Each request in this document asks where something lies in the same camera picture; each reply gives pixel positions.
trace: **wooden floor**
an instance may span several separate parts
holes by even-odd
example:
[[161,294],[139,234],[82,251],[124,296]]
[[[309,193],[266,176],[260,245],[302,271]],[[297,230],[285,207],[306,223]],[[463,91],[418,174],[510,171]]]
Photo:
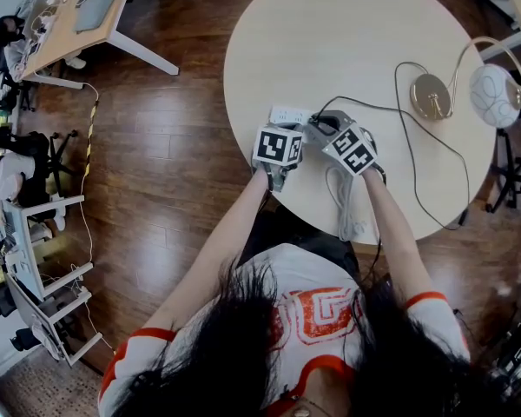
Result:
[[[96,328],[113,346],[166,298],[249,179],[229,126],[222,71],[232,29],[251,1],[135,0],[126,6],[121,31],[181,66],[181,74],[168,76],[101,45],[84,52],[84,71],[69,75],[101,93],[83,204],[96,268],[85,285],[93,293]],[[479,0],[439,1],[470,36],[510,33],[509,23]],[[22,115],[22,132],[79,130],[67,154],[71,167],[83,169],[94,97],[88,88],[42,86],[36,112]],[[76,194],[81,182],[70,182]],[[509,315],[521,284],[521,212],[486,214],[491,184],[471,205],[465,227],[419,242],[438,288],[463,311],[477,339]],[[78,208],[70,210],[60,243],[56,261],[65,268],[89,259]],[[371,256],[359,258],[367,266]],[[385,268],[382,259],[379,269]],[[110,357],[99,343],[87,360],[103,370]]]

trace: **gold lamp base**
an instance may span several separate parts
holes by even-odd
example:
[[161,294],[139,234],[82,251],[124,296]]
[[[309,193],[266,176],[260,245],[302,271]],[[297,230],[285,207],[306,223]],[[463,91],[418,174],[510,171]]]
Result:
[[448,88],[434,74],[423,74],[411,85],[413,107],[425,119],[441,121],[450,115],[452,99]]

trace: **long black hair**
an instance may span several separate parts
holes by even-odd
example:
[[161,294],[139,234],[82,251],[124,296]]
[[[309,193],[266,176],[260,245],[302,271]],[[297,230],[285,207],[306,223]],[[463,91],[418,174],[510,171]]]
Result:
[[[391,289],[366,299],[368,326],[352,305],[362,347],[350,385],[350,415],[521,415],[484,370],[427,338]],[[114,416],[263,415],[263,404],[276,398],[270,356],[275,303],[268,266],[247,267],[247,275],[228,270],[186,353],[167,366],[165,352],[160,354],[133,379]]]

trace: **round white table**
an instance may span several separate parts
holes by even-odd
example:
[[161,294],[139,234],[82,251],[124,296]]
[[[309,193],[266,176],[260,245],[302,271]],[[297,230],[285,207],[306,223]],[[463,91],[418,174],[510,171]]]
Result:
[[[393,72],[398,63],[421,63],[448,83],[469,40],[436,0],[253,0],[235,27],[224,67],[226,106],[235,138],[249,160],[256,131],[274,105],[316,111],[342,95],[395,107]],[[496,135],[478,118],[469,99],[469,78],[482,64],[474,47],[467,51],[454,115],[441,122],[422,120],[411,106],[409,89],[420,70],[399,69],[402,108],[465,158],[471,199],[488,171]],[[373,133],[388,188],[415,238],[439,230],[415,199],[412,162],[398,113],[353,103],[335,103],[329,109],[342,109]],[[419,198],[447,224],[466,207],[463,163],[408,117],[406,124]],[[303,150],[303,162],[274,195],[304,221],[337,235],[338,209],[325,180],[330,162],[311,146]],[[354,241],[374,244],[378,231],[361,177],[354,179],[353,190],[350,208],[359,229]]]

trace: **power strip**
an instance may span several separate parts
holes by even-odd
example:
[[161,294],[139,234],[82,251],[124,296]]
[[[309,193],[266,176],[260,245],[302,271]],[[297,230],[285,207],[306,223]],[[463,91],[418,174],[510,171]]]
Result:
[[289,107],[272,107],[270,111],[270,123],[279,125],[282,123],[300,123],[307,125],[308,120],[314,113],[307,109],[296,109]]

